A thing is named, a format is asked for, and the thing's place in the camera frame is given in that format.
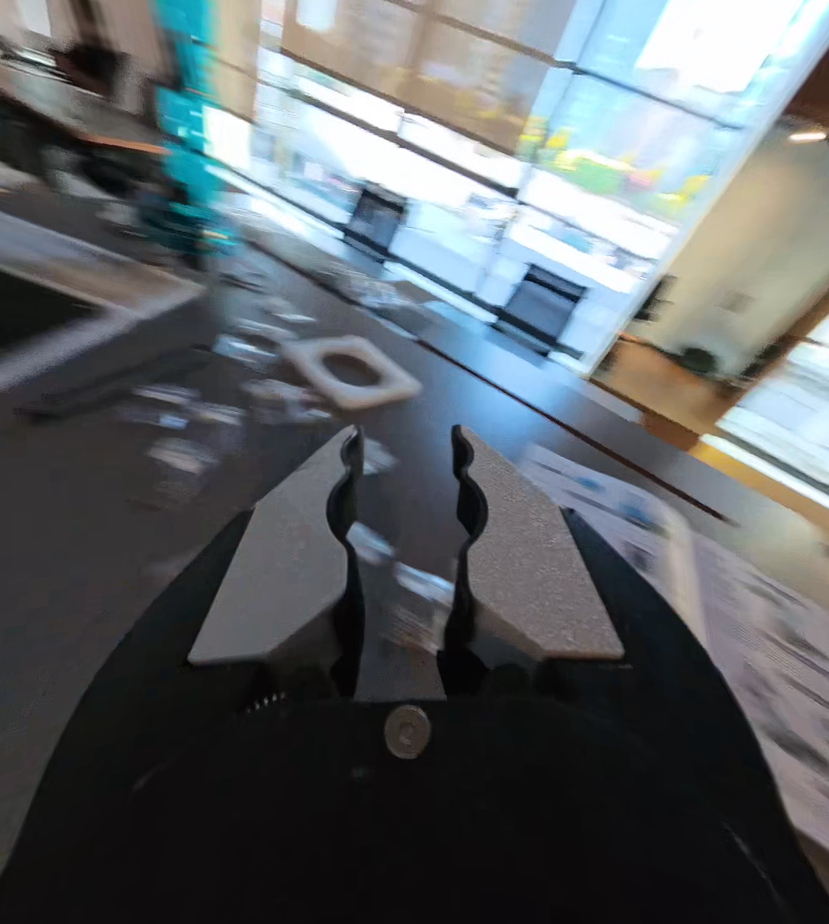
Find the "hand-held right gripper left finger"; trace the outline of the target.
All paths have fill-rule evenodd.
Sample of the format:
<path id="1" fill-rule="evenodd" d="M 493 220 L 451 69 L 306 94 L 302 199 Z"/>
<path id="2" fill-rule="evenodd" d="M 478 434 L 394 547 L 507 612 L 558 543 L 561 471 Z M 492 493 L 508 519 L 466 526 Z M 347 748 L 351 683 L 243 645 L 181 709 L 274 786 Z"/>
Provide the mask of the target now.
<path id="1" fill-rule="evenodd" d="M 259 664 L 282 690 L 313 675 L 357 694 L 365 602 L 349 532 L 364 448 L 344 427 L 255 505 L 188 664 Z"/>

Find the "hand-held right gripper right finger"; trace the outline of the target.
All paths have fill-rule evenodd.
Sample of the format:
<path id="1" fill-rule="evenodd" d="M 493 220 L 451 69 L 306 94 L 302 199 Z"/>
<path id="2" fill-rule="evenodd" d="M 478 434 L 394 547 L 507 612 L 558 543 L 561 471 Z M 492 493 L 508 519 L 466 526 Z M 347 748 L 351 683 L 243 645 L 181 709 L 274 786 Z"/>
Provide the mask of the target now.
<path id="1" fill-rule="evenodd" d="M 626 666 L 561 507 L 464 425 L 451 431 L 456 516 L 452 608 L 436 660 L 449 697 L 477 695 L 494 672 L 519 686 Z"/>

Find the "robot arm instruction booklet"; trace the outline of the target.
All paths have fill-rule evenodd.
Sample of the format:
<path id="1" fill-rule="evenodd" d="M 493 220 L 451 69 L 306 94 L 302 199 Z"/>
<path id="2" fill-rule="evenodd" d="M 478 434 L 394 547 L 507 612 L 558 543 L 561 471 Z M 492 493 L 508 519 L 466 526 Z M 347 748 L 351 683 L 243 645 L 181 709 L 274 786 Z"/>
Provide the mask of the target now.
<path id="1" fill-rule="evenodd" d="M 540 445 L 518 467 L 677 608 L 747 715 L 791 821 L 829 851 L 829 611 L 648 491 Z"/>

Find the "blue toy robot arm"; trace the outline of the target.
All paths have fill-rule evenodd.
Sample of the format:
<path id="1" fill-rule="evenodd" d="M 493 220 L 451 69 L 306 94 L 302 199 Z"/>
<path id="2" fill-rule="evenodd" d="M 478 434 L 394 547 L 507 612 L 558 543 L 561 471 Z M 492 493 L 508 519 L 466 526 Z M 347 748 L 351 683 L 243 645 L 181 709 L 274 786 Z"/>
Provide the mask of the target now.
<path id="1" fill-rule="evenodd" d="M 154 86 L 156 125 L 166 143 L 165 191 L 151 223 L 169 248 L 200 269 L 235 246 L 223 204 L 222 165 L 208 138 L 207 116 L 217 102 L 212 8 L 203 1 L 149 6 L 166 65 Z"/>

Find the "dark desk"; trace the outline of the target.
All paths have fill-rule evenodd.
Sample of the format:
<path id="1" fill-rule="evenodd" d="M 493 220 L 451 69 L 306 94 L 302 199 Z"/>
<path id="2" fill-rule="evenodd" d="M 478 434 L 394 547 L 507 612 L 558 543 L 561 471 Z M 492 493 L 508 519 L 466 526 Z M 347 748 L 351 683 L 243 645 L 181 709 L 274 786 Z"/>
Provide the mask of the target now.
<path id="1" fill-rule="evenodd" d="M 315 433 L 248 438 L 144 506 L 103 406 L 0 402 L 0 922 L 829 922 L 722 678 L 561 514 L 646 647 L 447 699 L 343 678 L 253 709 L 268 659 L 186 664 L 251 515 Z"/>

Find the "scattered small clear screw bags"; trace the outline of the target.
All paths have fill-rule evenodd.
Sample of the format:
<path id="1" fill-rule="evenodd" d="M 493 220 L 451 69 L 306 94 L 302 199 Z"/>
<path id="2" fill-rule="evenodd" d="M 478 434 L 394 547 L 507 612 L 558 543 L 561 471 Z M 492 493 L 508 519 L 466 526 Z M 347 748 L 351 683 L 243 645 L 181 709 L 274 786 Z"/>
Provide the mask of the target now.
<path id="1" fill-rule="evenodd" d="M 271 472 L 278 474 L 278 485 L 340 431 L 334 411 L 350 411 L 324 398 L 281 356 L 287 341 L 327 337 L 339 336 L 296 333 L 281 322 L 239 318 L 237 334 L 221 336 L 215 352 L 252 370 L 252 377 L 241 383 L 245 408 L 206 402 L 197 392 L 177 386 L 138 389 L 142 406 L 128 408 L 128 413 L 135 411 L 138 421 L 153 422 L 167 431 L 147 454 L 160 476 L 154 503 L 171 507 L 195 496 L 226 457 L 245 450 L 248 432 L 259 440 L 266 460 L 274 463 Z M 326 365 L 348 384 L 375 382 L 374 373 L 356 360 L 331 357 Z M 364 439 L 362 478 L 395 466 L 395 457 L 384 445 Z M 383 637 L 397 647 L 436 653 L 452 606 L 453 585 L 398 563 L 394 548 L 356 518 L 349 541 L 359 566 L 392 567 L 391 577 L 378 581 L 381 604 L 376 610 L 386 611 L 377 620 Z"/>

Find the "black mesh office chair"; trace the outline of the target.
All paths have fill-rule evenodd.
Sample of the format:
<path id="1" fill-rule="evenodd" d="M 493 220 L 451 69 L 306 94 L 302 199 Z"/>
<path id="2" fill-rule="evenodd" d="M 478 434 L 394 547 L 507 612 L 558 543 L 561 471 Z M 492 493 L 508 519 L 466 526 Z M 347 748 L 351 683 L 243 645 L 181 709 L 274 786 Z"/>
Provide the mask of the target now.
<path id="1" fill-rule="evenodd" d="M 530 263 L 493 327 L 554 349 L 588 290 L 585 285 Z"/>
<path id="2" fill-rule="evenodd" d="M 408 198 L 373 182 L 365 182 L 344 226 L 344 240 L 374 259 L 389 256 L 397 229 L 408 213 Z"/>

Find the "tall white cabinet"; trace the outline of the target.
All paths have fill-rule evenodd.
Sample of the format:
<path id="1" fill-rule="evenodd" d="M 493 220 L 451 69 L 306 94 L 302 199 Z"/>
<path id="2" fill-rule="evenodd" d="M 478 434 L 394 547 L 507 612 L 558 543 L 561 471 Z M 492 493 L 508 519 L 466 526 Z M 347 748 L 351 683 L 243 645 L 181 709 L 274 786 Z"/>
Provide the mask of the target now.
<path id="1" fill-rule="evenodd" d="M 742 372 L 829 288 L 829 137 L 779 122 L 672 259 L 624 333 L 669 356 Z"/>

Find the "beige roller blind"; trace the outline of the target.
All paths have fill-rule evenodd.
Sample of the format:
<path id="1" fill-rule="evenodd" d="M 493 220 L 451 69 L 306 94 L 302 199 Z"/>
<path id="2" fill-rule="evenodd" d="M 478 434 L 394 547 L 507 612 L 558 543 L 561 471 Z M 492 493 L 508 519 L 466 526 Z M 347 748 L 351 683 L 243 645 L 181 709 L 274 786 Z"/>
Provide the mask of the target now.
<path id="1" fill-rule="evenodd" d="M 543 129 L 578 2 L 292 1 L 281 51 L 505 154 Z"/>

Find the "white square foam frame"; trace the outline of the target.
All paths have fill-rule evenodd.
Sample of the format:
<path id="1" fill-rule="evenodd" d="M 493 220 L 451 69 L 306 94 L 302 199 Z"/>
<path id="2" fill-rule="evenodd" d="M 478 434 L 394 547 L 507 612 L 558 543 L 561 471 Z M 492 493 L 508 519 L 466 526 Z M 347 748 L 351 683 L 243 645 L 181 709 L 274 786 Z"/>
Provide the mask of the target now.
<path id="1" fill-rule="evenodd" d="M 281 356 L 324 398 L 341 410 L 369 410 L 418 396 L 421 383 L 369 340 L 356 336 L 290 340 Z M 361 362 L 375 375 L 371 385 L 351 385 L 328 370 L 331 357 Z"/>

